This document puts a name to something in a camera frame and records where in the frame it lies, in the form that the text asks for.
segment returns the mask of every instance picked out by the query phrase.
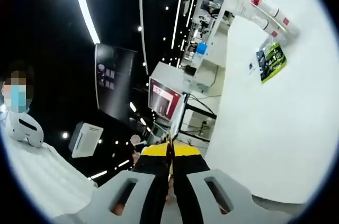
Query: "dark hair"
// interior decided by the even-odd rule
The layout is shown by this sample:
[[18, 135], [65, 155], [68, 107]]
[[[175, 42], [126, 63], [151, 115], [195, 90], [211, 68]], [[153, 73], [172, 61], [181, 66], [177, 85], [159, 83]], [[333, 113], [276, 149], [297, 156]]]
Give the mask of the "dark hair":
[[20, 77], [26, 78], [26, 84], [34, 85], [34, 70], [33, 67], [26, 64], [23, 60], [16, 60], [8, 66], [4, 75], [5, 84], [9, 84], [9, 80], [12, 77], [12, 73], [18, 71]]

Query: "yellow and black object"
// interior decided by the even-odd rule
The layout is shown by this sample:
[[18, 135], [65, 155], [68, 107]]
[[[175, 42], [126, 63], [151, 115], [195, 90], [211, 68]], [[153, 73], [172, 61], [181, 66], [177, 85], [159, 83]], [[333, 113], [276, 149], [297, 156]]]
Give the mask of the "yellow and black object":
[[148, 147], [132, 170], [156, 176], [147, 194], [140, 223], [160, 223], [168, 193], [168, 177], [172, 174], [183, 223], [203, 224], [198, 199], [187, 174], [208, 170], [210, 168], [194, 147], [176, 142]]

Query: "poster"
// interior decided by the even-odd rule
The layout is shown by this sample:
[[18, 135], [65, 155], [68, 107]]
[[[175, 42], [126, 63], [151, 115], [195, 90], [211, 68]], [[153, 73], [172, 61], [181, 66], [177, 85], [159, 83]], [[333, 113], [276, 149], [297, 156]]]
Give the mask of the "poster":
[[113, 118], [127, 122], [133, 59], [137, 52], [95, 46], [95, 90], [97, 108]]
[[150, 79], [148, 106], [159, 115], [170, 120], [180, 97], [180, 93]]
[[256, 53], [262, 83], [276, 75], [287, 63], [286, 57], [278, 43], [266, 40], [264, 44], [265, 47]]

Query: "face mask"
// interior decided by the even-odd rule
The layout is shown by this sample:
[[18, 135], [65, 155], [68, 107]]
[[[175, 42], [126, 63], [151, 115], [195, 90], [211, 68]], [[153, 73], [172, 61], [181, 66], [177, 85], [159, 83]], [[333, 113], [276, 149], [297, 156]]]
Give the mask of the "face mask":
[[28, 112], [32, 100], [26, 99], [26, 85], [11, 85], [10, 92], [4, 94], [5, 105], [16, 113]]

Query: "ceiling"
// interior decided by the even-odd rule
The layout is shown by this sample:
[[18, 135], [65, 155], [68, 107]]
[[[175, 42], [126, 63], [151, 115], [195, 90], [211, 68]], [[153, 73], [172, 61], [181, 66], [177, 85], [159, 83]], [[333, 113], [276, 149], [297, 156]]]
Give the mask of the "ceiling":
[[[100, 42], [138, 52], [130, 101], [152, 127], [152, 111], [147, 106], [149, 75], [159, 61], [180, 58], [183, 36], [188, 37], [183, 4], [177, 17], [179, 0], [142, 0], [144, 17], [146, 74], [142, 48], [139, 0], [86, 0]], [[133, 134], [142, 135], [135, 124], [122, 123], [97, 110], [94, 88], [94, 43], [87, 29], [78, 0], [15, 0], [3, 28], [5, 47], [1, 71], [14, 59], [22, 58], [34, 67], [34, 99], [30, 114], [42, 125], [45, 142], [86, 176], [107, 170], [97, 179], [104, 183], [130, 163], [115, 170], [119, 163], [132, 161], [132, 146], [126, 145]], [[177, 18], [174, 48], [172, 39]], [[69, 139], [77, 123], [84, 121], [104, 128], [103, 142], [93, 157], [71, 159]]]

